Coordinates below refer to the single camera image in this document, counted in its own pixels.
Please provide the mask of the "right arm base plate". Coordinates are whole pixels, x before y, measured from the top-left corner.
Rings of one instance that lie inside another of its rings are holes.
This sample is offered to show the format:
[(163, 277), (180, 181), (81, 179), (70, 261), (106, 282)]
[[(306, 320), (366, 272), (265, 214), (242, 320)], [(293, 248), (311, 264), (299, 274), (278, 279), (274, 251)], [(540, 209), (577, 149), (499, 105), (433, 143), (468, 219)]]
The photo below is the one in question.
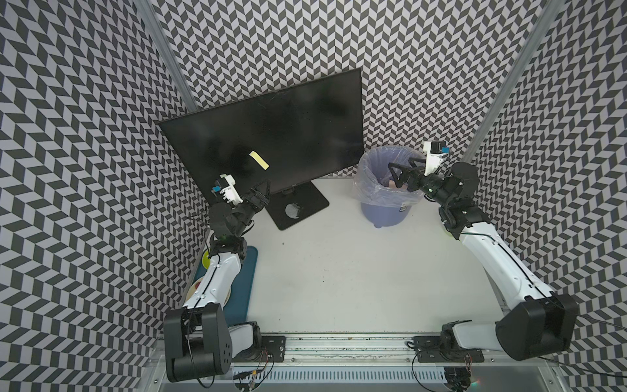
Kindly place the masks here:
[(481, 350), (462, 349), (456, 343), (442, 341), (441, 336), (414, 336), (412, 344), (420, 363), (481, 364), (485, 361)]

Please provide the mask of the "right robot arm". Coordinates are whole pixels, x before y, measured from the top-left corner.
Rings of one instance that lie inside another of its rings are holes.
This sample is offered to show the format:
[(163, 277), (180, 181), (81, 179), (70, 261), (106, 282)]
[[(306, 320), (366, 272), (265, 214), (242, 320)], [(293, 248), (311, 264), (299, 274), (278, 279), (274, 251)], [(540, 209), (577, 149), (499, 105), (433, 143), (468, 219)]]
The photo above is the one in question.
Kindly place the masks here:
[(579, 315), (575, 298), (539, 279), (501, 238), (474, 200), (479, 183), (475, 165), (455, 163), (445, 176), (427, 172), (426, 161), (418, 158), (407, 165), (390, 163), (388, 168), (396, 186), (421, 191), (439, 205), (445, 229), (480, 261), (509, 310), (496, 322), (443, 325), (441, 356), (489, 350), (523, 361), (570, 348)]

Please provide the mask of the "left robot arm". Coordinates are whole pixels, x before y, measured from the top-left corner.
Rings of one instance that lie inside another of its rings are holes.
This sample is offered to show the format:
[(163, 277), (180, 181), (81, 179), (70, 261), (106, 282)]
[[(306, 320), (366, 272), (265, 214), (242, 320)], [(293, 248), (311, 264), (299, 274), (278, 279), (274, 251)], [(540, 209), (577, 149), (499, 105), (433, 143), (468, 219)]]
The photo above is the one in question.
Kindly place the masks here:
[(227, 374), (233, 359), (255, 360), (261, 355), (258, 324), (230, 327), (223, 307), (247, 256), (246, 229), (269, 203), (270, 182), (261, 181), (239, 194), (233, 176), (223, 175), (212, 194), (217, 202), (208, 210), (210, 267), (192, 297), (164, 319), (170, 382), (215, 378)]

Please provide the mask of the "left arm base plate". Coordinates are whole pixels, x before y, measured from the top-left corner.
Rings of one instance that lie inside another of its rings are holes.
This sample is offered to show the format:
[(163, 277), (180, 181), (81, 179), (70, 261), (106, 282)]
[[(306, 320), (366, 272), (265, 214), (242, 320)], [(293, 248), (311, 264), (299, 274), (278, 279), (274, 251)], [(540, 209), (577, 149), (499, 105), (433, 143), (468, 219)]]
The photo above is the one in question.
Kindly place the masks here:
[(233, 358), (234, 363), (259, 363), (264, 364), (267, 356), (270, 362), (283, 363), (286, 354), (287, 338), (280, 335), (264, 335), (253, 344)]

